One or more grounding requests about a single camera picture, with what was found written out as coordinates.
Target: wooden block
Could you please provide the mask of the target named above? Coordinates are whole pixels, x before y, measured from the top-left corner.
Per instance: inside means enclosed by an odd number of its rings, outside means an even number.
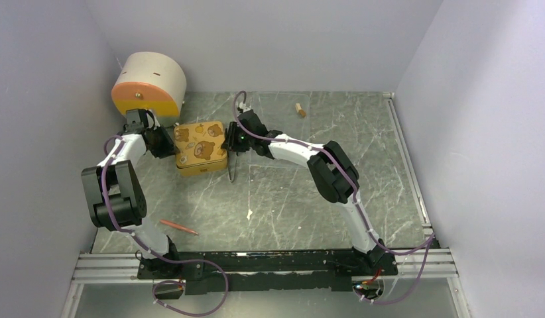
[[[306,116],[306,112],[305,110],[302,109],[302,106],[300,106],[300,103],[296,103],[296,111],[298,112],[298,114],[300,114],[300,116],[302,117]]]

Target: marble table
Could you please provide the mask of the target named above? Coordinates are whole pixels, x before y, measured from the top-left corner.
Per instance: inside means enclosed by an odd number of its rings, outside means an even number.
[[[406,248],[423,242],[422,222],[382,93],[304,94],[310,97],[310,141],[335,140],[347,152],[359,172],[370,220],[386,245]],[[233,120],[233,95],[188,93],[180,122],[222,121],[226,127]],[[146,154],[135,170],[147,199],[148,217],[182,251],[351,246],[339,210],[319,195],[307,170],[250,166],[248,157],[240,155],[237,179],[231,184],[227,170],[183,178],[174,158],[160,160]],[[159,219],[200,235],[177,231]],[[99,229],[92,250],[134,251],[128,239],[106,229]]]

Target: orange marker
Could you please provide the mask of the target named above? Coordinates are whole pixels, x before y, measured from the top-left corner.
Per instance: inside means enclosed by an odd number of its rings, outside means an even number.
[[[179,225],[177,223],[173,223],[171,221],[167,221],[167,220],[164,220],[164,219],[161,219],[159,220],[161,223],[165,224],[165,225],[168,225],[174,229],[178,229],[178,230],[181,230],[181,231],[184,231],[184,232],[187,232],[187,233],[190,233],[190,234],[194,234],[194,235],[198,235],[198,233],[195,231],[195,230],[191,230],[189,229],[188,227],[184,227],[182,225]]]

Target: white wall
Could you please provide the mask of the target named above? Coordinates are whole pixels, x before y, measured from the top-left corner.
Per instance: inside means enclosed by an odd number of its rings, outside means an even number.
[[[545,317],[545,0],[444,1],[396,91],[475,317]]]
[[[95,228],[80,174],[123,120],[83,1],[0,0],[0,317],[59,317]]]
[[[189,91],[394,91],[442,0],[87,0],[118,59],[174,58]]]

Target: bear print bag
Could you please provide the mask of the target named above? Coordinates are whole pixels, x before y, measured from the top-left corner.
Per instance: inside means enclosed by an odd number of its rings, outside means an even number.
[[[227,151],[220,148],[225,140],[219,121],[179,125],[174,129],[178,149],[176,163],[181,176],[195,176],[227,167]]]

